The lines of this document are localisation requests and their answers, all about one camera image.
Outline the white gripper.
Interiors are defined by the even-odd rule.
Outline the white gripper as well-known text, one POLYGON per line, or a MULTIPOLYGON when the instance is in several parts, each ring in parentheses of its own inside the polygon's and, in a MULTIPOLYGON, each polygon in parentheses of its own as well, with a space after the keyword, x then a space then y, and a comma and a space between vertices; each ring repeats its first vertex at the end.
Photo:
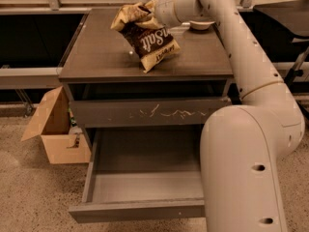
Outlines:
POLYGON ((182 24, 175 12, 175 0, 156 0, 154 14, 165 27, 173 28, 182 24))

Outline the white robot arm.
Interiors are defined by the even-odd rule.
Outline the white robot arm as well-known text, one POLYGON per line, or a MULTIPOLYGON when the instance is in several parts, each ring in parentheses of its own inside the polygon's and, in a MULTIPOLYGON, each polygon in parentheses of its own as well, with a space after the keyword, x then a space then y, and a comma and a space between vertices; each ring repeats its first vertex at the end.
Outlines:
POLYGON ((241 103, 205 123, 200 165, 207 232, 288 232, 276 162, 300 143, 303 115, 235 0, 157 0, 167 27, 209 14, 228 55, 241 103))

